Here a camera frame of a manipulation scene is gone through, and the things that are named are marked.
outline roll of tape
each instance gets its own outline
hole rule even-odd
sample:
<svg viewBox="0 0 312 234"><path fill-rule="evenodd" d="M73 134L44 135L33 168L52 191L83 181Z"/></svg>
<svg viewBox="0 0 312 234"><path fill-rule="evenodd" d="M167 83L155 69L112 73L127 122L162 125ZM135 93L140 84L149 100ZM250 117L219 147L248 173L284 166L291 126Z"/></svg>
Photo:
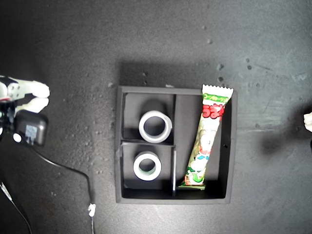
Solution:
<svg viewBox="0 0 312 234"><path fill-rule="evenodd" d="M154 168L151 169L150 171L144 171L140 168L141 161L145 159L150 159L155 163ZM153 152L144 151L136 156L135 162L133 164L133 170L139 179L151 181L159 176L161 171L161 162L158 156Z"/></svg>
<svg viewBox="0 0 312 234"><path fill-rule="evenodd" d="M150 134L148 134L144 130L145 122L149 118L152 118L152 117L159 117L159 118L161 118L165 122L165 129L164 129L164 131L161 134L157 135L157 136L150 135ZM149 111L149 112L146 112L142 116L142 118L140 120L140 123L139 123L139 126L138 126L138 130L139 130L141 136L143 137L143 139L146 140L147 142L150 142L150 143L161 143L161 142L163 142L170 135L171 129L172 129L172 122L171 122L170 118L168 116L166 116L165 114L163 114L162 112L160 112L160 111Z"/></svg>

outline cable clip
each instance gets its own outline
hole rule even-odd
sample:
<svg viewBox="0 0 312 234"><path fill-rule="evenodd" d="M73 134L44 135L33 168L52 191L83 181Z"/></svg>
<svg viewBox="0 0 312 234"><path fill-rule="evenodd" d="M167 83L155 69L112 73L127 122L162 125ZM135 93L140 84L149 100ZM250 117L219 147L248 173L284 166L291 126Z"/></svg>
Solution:
<svg viewBox="0 0 312 234"><path fill-rule="evenodd" d="M90 203L90 205L89 205L89 208L88 208L88 210L90 211L89 212L89 216L90 217L93 217L94 216L94 214L95 214L95 212L96 212L96 204L92 204L92 203Z"/></svg>
<svg viewBox="0 0 312 234"><path fill-rule="evenodd" d="M7 196L7 198L12 201L12 197L9 194L9 191L6 189L5 185L3 184L3 182L0 184L1 190L4 192L4 194Z"/></svg>

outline black cable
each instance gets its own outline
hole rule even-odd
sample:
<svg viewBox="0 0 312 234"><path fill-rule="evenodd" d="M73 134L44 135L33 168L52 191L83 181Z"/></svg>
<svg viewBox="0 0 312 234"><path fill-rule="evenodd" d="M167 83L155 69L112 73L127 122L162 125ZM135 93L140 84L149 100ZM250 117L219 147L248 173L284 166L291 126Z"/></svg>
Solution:
<svg viewBox="0 0 312 234"><path fill-rule="evenodd" d="M10 200L10 202L13 204L13 206L15 207L15 209L18 211L18 213L23 217L23 219L25 220L26 224L27 224L27 228L28 228L28 232L29 234L33 234L33 232L31 231L31 227L30 224L27 220L27 218L22 214L22 212L19 210L19 208L15 205L14 201L11 198L11 195L9 194L8 190L6 189L6 187L4 186L4 184L2 183L2 185L0 184L0 187L2 189L2 191L4 192L4 194L7 196L7 198Z"/></svg>
<svg viewBox="0 0 312 234"><path fill-rule="evenodd" d="M18 209L18 207L15 205L15 203L13 201L11 201L12 204L14 205L14 207L17 209L17 211L19 212L19 214L23 217L23 219L25 220L25 222L27 223L27 227L28 227L28 232L29 234L33 234L32 231L31 231L31 228L30 228L30 224L29 222L27 221L26 217L21 213L21 211Z"/></svg>
<svg viewBox="0 0 312 234"><path fill-rule="evenodd" d="M64 166L64 165L61 165L57 162L53 162L49 159L47 159L45 156L43 156L41 153L39 153L34 147L32 147L31 145L29 145L28 143L25 143L24 146L26 146L28 149L30 149L31 151L33 151L38 157L40 157L42 160L52 164L53 166L56 166L56 167L60 167L60 168L64 168L66 170L69 170L71 172L75 172L77 174L80 174L82 176L84 176L87 180L87 183L88 183L88 192L89 192L89 198L90 198L90 204L94 204L94 195L93 195L93 192L92 192L92 189L91 189L91 182L90 182L90 178L89 176L82 172L82 171L79 171L77 169L74 169L74 168L71 168L71 167L67 167L67 166Z"/></svg>

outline white object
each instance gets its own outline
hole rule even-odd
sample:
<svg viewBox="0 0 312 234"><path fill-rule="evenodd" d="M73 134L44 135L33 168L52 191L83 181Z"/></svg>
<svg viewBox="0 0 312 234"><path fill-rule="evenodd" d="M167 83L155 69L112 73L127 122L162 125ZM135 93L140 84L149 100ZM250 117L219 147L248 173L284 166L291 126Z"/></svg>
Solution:
<svg viewBox="0 0 312 234"><path fill-rule="evenodd" d="M0 188L1 188L1 190L4 192L4 194L6 195L6 197L7 197L10 201L12 201L12 197L11 197L9 191L7 190L7 188L5 187L5 185L3 184L3 182L0 184Z"/></svg>
<svg viewBox="0 0 312 234"><path fill-rule="evenodd" d="M141 161L145 159L150 159L154 162L155 166L150 171L144 171L140 168ZM145 181L151 181L156 179L161 171L161 162L156 154L150 151L141 152L136 156L135 162L133 164L133 170L136 176Z"/></svg>
<svg viewBox="0 0 312 234"><path fill-rule="evenodd" d="M164 131L157 136L150 135L144 130L145 122L152 117L159 117L165 122ZM146 140L147 142L150 142L150 143L161 143L161 142L163 142L170 135L171 129L172 129L172 122L171 122L170 118L160 111L146 112L142 116L140 123L139 123L139 126L138 126L138 130L139 130L141 136L143 137L143 139Z"/></svg>
<svg viewBox="0 0 312 234"><path fill-rule="evenodd" d="M29 103L22 106L17 106L15 108L15 114L20 110L26 110L34 113L39 113L49 104L48 98L39 98L36 97L32 99Z"/></svg>
<svg viewBox="0 0 312 234"><path fill-rule="evenodd" d="M17 143L20 143L20 142L21 142L21 136L20 136L20 134L14 133L14 134L13 134L13 140L14 140L15 142L17 142Z"/></svg>
<svg viewBox="0 0 312 234"><path fill-rule="evenodd" d="M89 212L90 217L93 217L94 214L96 213L96 207L97 207L96 204L90 203L89 208L88 208L88 210L90 211Z"/></svg>
<svg viewBox="0 0 312 234"><path fill-rule="evenodd" d="M303 115L303 119L306 129L312 132L312 112L310 114Z"/></svg>
<svg viewBox="0 0 312 234"><path fill-rule="evenodd" d="M26 94L33 94L37 98L25 105L17 106L15 114L20 110L39 113L49 103L50 89L47 85L37 81L0 76L0 101L16 101L23 99Z"/></svg>

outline robot finger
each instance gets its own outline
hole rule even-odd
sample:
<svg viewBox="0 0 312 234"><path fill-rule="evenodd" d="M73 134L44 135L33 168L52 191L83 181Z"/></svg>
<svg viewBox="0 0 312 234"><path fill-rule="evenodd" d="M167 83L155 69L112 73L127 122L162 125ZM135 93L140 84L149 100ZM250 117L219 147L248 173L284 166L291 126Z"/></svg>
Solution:
<svg viewBox="0 0 312 234"><path fill-rule="evenodd" d="M15 108L15 114L20 110L26 110L34 113L39 113L49 104L48 98L39 98L36 97L32 99L29 103L22 106L17 106Z"/></svg>

